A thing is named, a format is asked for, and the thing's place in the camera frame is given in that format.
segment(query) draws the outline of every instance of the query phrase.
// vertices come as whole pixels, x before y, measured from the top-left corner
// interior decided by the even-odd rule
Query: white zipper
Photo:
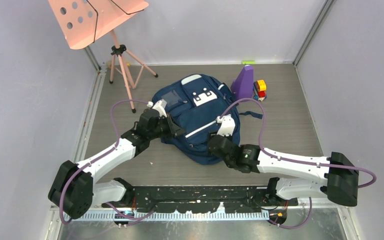
[[[184,137],[185,137],[185,138],[189,138],[190,136],[196,134],[197,132],[199,132],[199,131],[201,131],[201,130],[203,130],[203,129],[205,129],[205,128],[208,128],[209,126],[211,126],[211,125],[213,125],[213,124],[215,124],[215,123],[216,123],[216,120],[214,120],[214,121],[212,121],[212,122],[210,122],[210,123],[208,123],[208,124],[206,124],[206,125],[204,125],[204,126],[198,128],[198,129],[192,131],[191,133],[187,134],[187,135],[184,136]]]

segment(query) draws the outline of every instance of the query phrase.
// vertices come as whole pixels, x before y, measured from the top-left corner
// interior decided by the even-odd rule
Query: backpack strap
[[[244,115],[244,116],[251,115],[251,116],[253,116],[254,118],[257,118],[257,119],[263,119],[263,115],[262,114],[259,114],[259,113],[253,112],[253,111],[241,112],[241,113],[239,113],[239,115]]]

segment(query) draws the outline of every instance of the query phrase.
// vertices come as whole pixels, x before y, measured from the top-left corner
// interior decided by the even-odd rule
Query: purple object
[[[236,99],[252,98],[254,95],[254,68],[252,65],[245,65],[230,86],[230,90]]]

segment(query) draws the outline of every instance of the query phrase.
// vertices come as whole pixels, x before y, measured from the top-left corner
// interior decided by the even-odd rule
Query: wood grain surface
[[[242,65],[173,65],[153,66],[159,75],[152,76],[144,69],[133,99],[150,101],[159,89],[190,74],[206,74],[217,78],[228,86],[236,79]],[[266,129],[263,144],[279,152],[305,156],[320,156],[320,144],[316,136],[303,90],[291,64],[254,65],[254,80],[264,79],[267,84],[267,99],[262,102],[266,111]],[[140,67],[131,66],[134,79]],[[114,73],[114,83],[109,83],[110,70],[99,99],[86,157],[102,151],[116,141],[116,134],[110,119],[111,106],[127,99],[127,92],[120,73]],[[133,127],[146,108],[136,103],[133,114],[128,103],[119,105],[114,117],[120,134]],[[239,112],[255,111],[259,107],[252,102],[241,103]],[[240,116],[240,143],[258,144],[262,120],[251,116]],[[281,177],[271,173],[241,173],[227,168],[223,162],[215,165],[200,165],[186,157],[173,145],[161,143],[158,139],[140,155],[127,161],[105,175],[100,182],[123,178],[132,185],[266,185],[269,178]]]

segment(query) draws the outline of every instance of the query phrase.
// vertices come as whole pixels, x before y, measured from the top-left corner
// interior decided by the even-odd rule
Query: tripod leg
[[[140,63],[142,66],[144,66],[154,77],[158,78],[158,74],[156,74],[152,69],[147,66],[143,61],[141,61],[137,56],[135,56],[131,51],[126,50],[127,54],[129,54],[132,58],[134,58],[138,63]]]
[[[111,74],[109,75],[109,83],[113,84],[114,81],[114,66],[116,65],[116,55],[112,55],[111,61]]]
[[[123,66],[124,66],[124,70],[126,71],[126,76],[127,76],[127,79],[128,81],[130,82],[130,85],[131,85],[131,88],[134,89],[135,88],[135,83],[133,82],[133,78],[132,78],[132,75],[130,74],[130,70],[129,70],[129,67],[127,66],[127,62],[126,62],[126,59],[125,57],[123,56],[123,54],[121,55],[121,59],[123,60]]]
[[[120,61],[121,73],[123,75],[123,80],[124,80],[124,84],[125,84],[125,87],[127,90],[128,99],[132,100],[132,94],[130,93],[129,82],[127,81],[126,70],[125,70],[125,67],[123,65],[123,59],[122,59],[121,55],[118,55],[118,60]],[[135,105],[133,104],[132,101],[130,102],[130,106],[131,106],[131,111],[133,113],[136,113],[136,108],[135,108]]]

